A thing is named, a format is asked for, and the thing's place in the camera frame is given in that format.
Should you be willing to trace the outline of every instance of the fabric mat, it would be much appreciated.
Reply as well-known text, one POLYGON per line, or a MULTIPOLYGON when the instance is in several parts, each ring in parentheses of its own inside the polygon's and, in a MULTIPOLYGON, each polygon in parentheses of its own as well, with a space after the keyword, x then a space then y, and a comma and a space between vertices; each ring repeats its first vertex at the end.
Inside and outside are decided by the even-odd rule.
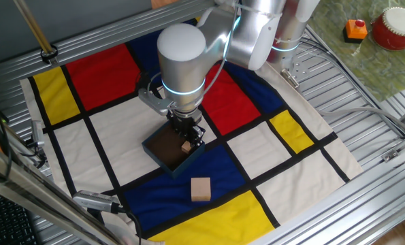
MULTIPOLYGON (((116 195, 154 242, 247 244, 362 172, 329 125, 267 64, 255 73, 226 63, 199 107, 206 151, 171 179, 142 149, 167 119, 136 89, 141 71, 159 72, 159 33, 21 81, 33 120, 43 122, 54 181, 69 195, 116 195), (210 177, 211 201, 191 201, 195 177, 210 177)), ((155 94, 159 80, 151 85, 155 94)))

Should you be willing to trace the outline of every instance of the metal frame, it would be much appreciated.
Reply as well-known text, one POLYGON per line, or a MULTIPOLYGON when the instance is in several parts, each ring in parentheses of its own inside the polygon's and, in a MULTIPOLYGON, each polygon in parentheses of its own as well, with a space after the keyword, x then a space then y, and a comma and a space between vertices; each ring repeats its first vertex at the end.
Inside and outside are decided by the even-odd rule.
MULTIPOLYGON (((56 44, 59 47, 60 52, 59 65, 105 50, 117 44, 127 42, 149 32, 162 29, 171 23, 196 17, 213 5, 213 0, 181 1, 60 42, 56 44)), ((325 46, 314 31, 309 28, 307 31, 325 46)), ((381 108, 380 103, 367 91, 349 69, 343 64, 342 66, 346 68, 349 75, 354 78, 354 86, 359 93, 372 101, 374 104, 373 106, 381 108)), ((20 78, 32 76, 50 68, 52 68, 52 66, 47 65, 42 61, 38 51, 4 62, 0 64, 0 86, 4 86, 6 82, 17 82, 16 80, 20 78)), ((327 118, 326 120, 331 126, 334 126, 334 123, 336 123, 336 125, 341 125, 341 122, 349 122, 345 124, 352 124, 352 127, 354 127, 357 118, 373 118, 373 121, 371 122, 373 125, 370 126, 370 128, 373 127, 376 132, 382 131, 382 134, 385 134, 383 136, 385 139, 394 137, 391 138, 385 146, 370 154, 360 154, 358 153, 360 150, 357 149, 362 146, 363 143, 361 141, 363 139, 374 137, 374 135, 358 135, 357 137, 352 136, 346 138, 346 145, 348 145, 348 148, 350 149, 355 149, 352 150, 353 154, 355 156, 360 156, 358 161, 362 164, 366 172, 356 177, 347 185, 341 187, 327 199, 318 203, 318 205, 315 205, 303 214, 300 214, 291 222, 283 224, 273 233, 267 234, 261 238, 261 240, 257 240, 255 244, 287 244, 289 242, 311 243, 315 242, 317 238, 328 238, 328 240, 333 243, 368 244, 405 219, 405 151, 399 151, 400 156, 390 160, 388 163, 385 163, 380 157, 389 149, 395 148, 397 150, 402 146, 397 145, 400 142, 403 142, 402 140, 397 139, 397 136, 401 136, 402 134, 393 127, 386 118, 382 118, 382 120, 385 121, 385 124, 382 122, 382 125, 384 126, 381 126, 381 121, 375 122, 375 118, 380 120, 378 116, 372 115, 367 118, 365 115, 367 115, 367 113, 356 113, 343 117, 340 120, 327 118), (384 195, 388 196, 388 198, 385 200, 380 199, 384 195), (364 208, 370 205, 373 201, 375 201, 375 203, 377 201, 380 201, 378 203, 383 203, 384 201, 384 203, 382 206, 379 206, 379 208, 376 208, 373 213, 367 213, 369 216, 362 216, 362 220, 358 225, 355 224, 349 226, 344 223, 349 221, 349 218, 354 217, 353 215, 362 210, 364 211, 364 208)), ((343 127, 351 130, 351 126, 343 125, 343 127)), ((346 132, 340 134, 342 140, 344 140, 342 136, 343 134, 346 135, 346 132)), ((373 140, 367 140, 367 144, 374 143, 375 141, 373 140)))
MULTIPOLYGON (((98 239, 106 244, 124 244, 33 165, 24 164, 25 157, 17 157, 20 165, 12 163, 7 180, 0 177, 0 195, 34 210, 89 244, 101 244, 98 239)), ((0 176, 5 175, 7 168, 7 157, 0 152, 0 176)))
MULTIPOLYGON (((69 38, 55 44, 59 49, 59 62, 56 65, 67 64, 153 31, 163 29, 173 23, 198 17, 206 9, 214 5, 214 0, 183 0, 69 38)), ((0 82, 26 78, 51 68, 51 65, 42 61, 40 51, 38 50, 0 63, 0 82)))
MULTIPOLYGON (((322 44, 328 51, 331 53, 337 60, 340 61, 340 58, 331 50, 331 48, 312 30, 312 28, 307 25, 306 26, 307 32, 311 34, 311 36, 317 40, 320 44, 322 44)), ((380 102, 371 94, 371 92, 358 80, 358 78, 353 74, 353 72, 343 63, 340 62, 341 66, 347 71, 347 74, 351 77, 353 82, 355 83, 354 85, 357 87, 358 91, 364 96, 367 97, 370 101, 372 101, 372 105, 375 108, 382 109, 382 105, 380 102)), ((399 136, 405 137, 405 134, 402 134, 398 129, 394 127, 394 125, 390 122, 388 118, 385 116, 379 115, 382 120, 389 125, 389 127, 396 132, 399 136)))

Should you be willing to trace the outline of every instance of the robotic arm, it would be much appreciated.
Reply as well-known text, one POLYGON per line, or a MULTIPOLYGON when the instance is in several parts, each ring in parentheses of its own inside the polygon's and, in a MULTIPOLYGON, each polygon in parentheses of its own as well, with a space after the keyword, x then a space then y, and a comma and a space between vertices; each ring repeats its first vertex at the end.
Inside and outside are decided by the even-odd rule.
POLYGON ((197 126, 201 120, 197 106, 204 96, 206 74, 220 60, 259 69, 272 49, 285 2, 242 0, 238 18, 212 7, 196 27, 174 24, 164 29, 157 49, 165 98, 156 98, 146 87, 139 90, 139 98, 167 116, 175 132, 192 147, 199 146, 205 130, 197 126))

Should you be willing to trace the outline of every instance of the gray metal rod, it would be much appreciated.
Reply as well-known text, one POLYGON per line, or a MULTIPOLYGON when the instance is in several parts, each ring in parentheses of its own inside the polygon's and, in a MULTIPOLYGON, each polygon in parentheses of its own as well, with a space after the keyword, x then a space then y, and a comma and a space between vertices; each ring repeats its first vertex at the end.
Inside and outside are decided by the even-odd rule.
POLYGON ((39 42, 40 47, 44 50, 45 54, 52 54, 54 51, 52 50, 51 44, 46 39, 44 33, 40 29, 39 25, 34 19, 33 14, 31 13, 28 5, 25 3, 24 0, 13 0, 18 7, 19 12, 24 16, 25 21, 27 22, 28 26, 33 32, 34 36, 36 37, 37 41, 39 42))
MULTIPOLYGON (((8 180, 0 178, 2 196, 34 211, 89 244, 98 244, 95 242, 96 238, 106 244, 124 244, 86 210, 68 196, 61 194, 61 190, 38 169, 29 164, 25 165, 25 157, 18 155, 18 158, 20 165, 12 163, 8 180)), ((4 176, 6 170, 7 157, 0 152, 0 176, 4 176)))

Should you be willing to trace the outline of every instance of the small wooden block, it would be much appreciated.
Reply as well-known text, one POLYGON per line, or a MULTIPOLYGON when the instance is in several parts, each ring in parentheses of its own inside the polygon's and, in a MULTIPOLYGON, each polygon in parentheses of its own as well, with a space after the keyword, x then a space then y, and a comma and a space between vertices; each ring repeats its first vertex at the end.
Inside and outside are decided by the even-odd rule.
POLYGON ((181 150, 188 154, 191 151, 191 145, 190 142, 186 141, 184 144, 181 146, 181 150))
POLYGON ((210 178, 191 178, 191 201, 210 201, 210 178))

